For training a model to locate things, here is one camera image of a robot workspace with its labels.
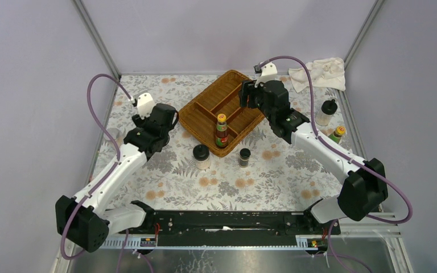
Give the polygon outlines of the red sauce bottle yellow cap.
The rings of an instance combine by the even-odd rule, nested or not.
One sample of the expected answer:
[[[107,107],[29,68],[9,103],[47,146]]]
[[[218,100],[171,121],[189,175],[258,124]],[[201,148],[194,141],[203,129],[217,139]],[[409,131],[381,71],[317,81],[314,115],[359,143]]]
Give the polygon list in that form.
[[[216,145],[220,148],[224,148],[228,145],[228,125],[226,115],[223,113],[217,115]]]

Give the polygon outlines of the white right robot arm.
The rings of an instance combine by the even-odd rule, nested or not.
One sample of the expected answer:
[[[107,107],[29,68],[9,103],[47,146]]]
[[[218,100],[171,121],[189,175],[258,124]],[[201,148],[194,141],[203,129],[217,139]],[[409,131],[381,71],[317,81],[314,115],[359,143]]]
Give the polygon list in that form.
[[[256,84],[244,80],[238,95],[242,107],[260,110],[277,137],[309,153],[341,183],[337,196],[321,199],[306,209],[303,225],[307,232],[318,234],[327,222],[343,217],[360,221],[387,199],[386,183],[371,173],[384,175],[384,165],[377,159],[351,154],[314,131],[311,121],[291,108],[288,90],[281,81]]]

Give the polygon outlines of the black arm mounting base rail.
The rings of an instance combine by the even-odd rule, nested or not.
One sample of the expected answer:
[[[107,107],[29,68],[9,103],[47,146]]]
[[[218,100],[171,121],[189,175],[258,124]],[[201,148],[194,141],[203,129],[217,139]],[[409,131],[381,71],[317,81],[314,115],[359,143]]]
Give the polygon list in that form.
[[[159,247],[292,246],[298,235],[339,235],[339,224],[319,224],[302,212],[155,210],[133,235],[150,235]]]

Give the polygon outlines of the brown wicker divided basket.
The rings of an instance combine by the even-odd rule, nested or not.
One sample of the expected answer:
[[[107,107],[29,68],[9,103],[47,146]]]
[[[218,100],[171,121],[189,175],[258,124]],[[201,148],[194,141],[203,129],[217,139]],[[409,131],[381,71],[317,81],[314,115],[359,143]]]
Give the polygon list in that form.
[[[258,109],[240,106],[239,91],[248,76],[229,70],[179,111],[180,124],[210,152],[225,157],[264,119]],[[216,144],[217,115],[225,114],[228,145]]]

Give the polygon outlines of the silver lid white grain jar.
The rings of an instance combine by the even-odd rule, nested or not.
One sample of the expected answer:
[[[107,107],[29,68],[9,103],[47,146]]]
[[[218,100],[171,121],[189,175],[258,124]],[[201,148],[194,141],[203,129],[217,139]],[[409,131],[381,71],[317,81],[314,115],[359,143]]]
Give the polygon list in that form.
[[[109,128],[108,129],[108,133],[114,139],[114,141],[116,142],[117,146],[119,147],[122,144],[122,142],[123,142],[122,131],[117,129],[117,128]],[[104,141],[105,141],[105,144],[107,146],[112,146],[113,145],[113,142],[112,142],[111,138],[109,138],[106,134],[104,134]]]

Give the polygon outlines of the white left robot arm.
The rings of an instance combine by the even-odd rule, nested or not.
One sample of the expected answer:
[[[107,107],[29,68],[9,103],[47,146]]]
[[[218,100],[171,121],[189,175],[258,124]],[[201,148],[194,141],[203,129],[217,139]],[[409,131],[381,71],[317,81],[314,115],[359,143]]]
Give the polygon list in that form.
[[[154,219],[151,209],[133,201],[117,209],[109,209],[111,199],[170,140],[176,126],[178,111],[158,103],[144,117],[132,117],[130,130],[119,147],[117,158],[73,197],[61,196],[55,204],[57,232],[61,241],[70,240],[91,253],[100,248],[109,235],[134,228],[141,234],[150,232]]]

